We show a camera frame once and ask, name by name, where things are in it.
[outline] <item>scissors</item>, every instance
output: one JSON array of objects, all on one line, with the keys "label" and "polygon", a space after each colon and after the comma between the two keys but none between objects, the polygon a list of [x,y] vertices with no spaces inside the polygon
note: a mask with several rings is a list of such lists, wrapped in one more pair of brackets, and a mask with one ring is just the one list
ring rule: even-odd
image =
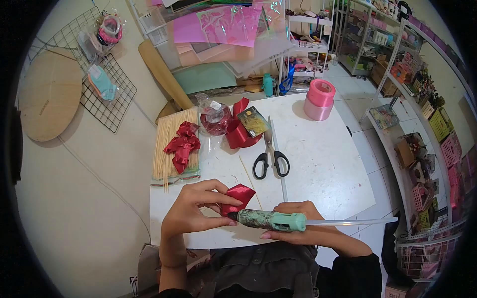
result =
[{"label": "scissors", "polygon": [[[269,166],[269,164],[267,163],[268,152],[270,152],[270,154],[273,152],[273,161],[274,161],[273,165],[277,169],[278,176],[285,177],[286,175],[288,175],[288,172],[290,171],[290,163],[288,161],[288,158],[282,152],[275,151],[275,149],[273,149],[273,145],[271,143],[272,134],[273,134],[273,126],[272,126],[271,121],[270,121],[270,116],[268,118],[268,122],[269,122],[271,128],[263,133],[264,139],[265,139],[265,144],[267,145],[267,147],[265,148],[265,152],[260,154],[257,157],[257,159],[255,160],[255,162],[253,163],[253,175],[258,180],[262,180],[267,175],[267,168]],[[278,162],[279,158],[283,158],[287,162],[287,172],[286,173],[282,173],[281,170],[280,170],[280,164]],[[263,175],[262,176],[258,176],[257,173],[255,172],[255,167],[257,166],[257,163],[259,161],[263,161]]]}]

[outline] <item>card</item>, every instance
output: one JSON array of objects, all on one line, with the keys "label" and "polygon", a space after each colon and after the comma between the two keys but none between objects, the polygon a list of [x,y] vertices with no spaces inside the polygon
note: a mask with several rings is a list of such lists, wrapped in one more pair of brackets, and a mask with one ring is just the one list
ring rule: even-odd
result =
[{"label": "card", "polygon": [[238,113],[237,117],[252,137],[256,137],[271,128],[268,121],[254,106]]}]

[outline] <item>green basket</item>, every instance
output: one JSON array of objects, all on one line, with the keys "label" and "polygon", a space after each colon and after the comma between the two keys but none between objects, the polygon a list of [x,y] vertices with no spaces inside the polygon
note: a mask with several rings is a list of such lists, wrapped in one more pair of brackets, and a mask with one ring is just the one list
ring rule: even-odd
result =
[{"label": "green basket", "polygon": [[434,112],[431,119],[429,120],[432,130],[436,134],[437,140],[440,142],[445,139],[450,134],[449,128],[447,127],[446,122],[442,118],[439,110]]},{"label": "green basket", "polygon": [[421,223],[422,229],[428,229],[431,227],[429,224],[429,209],[419,212],[419,222]]}]

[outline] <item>bamboo skewer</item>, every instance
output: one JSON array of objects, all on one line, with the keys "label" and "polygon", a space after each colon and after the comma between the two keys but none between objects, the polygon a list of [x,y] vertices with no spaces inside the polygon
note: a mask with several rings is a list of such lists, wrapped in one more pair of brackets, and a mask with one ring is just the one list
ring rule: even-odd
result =
[{"label": "bamboo skewer", "polygon": [[[167,154],[163,150],[169,144],[173,137],[177,136],[177,129],[184,121],[198,124],[198,112],[197,109],[187,109],[163,118],[160,118],[157,122],[157,136],[156,147],[153,160],[152,179],[161,180],[164,185],[164,190],[168,190],[168,178],[177,176],[177,172],[172,159],[173,154]],[[189,155],[189,163],[186,171],[189,169],[198,168],[199,158],[198,150],[194,150]]]}]

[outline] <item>black scissor handle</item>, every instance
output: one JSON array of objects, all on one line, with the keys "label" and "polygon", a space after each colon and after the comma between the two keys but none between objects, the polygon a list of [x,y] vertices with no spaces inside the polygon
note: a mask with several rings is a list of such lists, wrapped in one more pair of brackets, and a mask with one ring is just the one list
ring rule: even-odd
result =
[{"label": "black scissor handle", "polygon": [[[288,161],[288,158],[285,156],[285,154],[283,154],[282,152],[280,151],[274,151],[273,152],[273,157],[274,157],[274,160],[275,162],[273,163],[273,165],[275,166],[275,168],[277,169],[277,174],[278,176],[280,177],[285,177],[286,175],[288,175],[288,172],[290,171],[290,163]],[[278,159],[279,158],[283,158],[286,162],[287,162],[287,172],[286,173],[282,173],[280,171],[280,164],[278,162]]]},{"label": "black scissor handle", "polygon": [[[268,168],[268,163],[267,163],[267,159],[268,159],[268,155],[266,152],[260,154],[257,159],[255,160],[255,162],[253,163],[253,175],[255,176],[255,178],[257,178],[258,180],[262,180],[263,178],[265,178],[265,176],[267,175],[267,168]],[[257,173],[255,172],[255,167],[257,166],[257,163],[259,161],[263,161],[263,174],[262,176],[258,176]]]}]

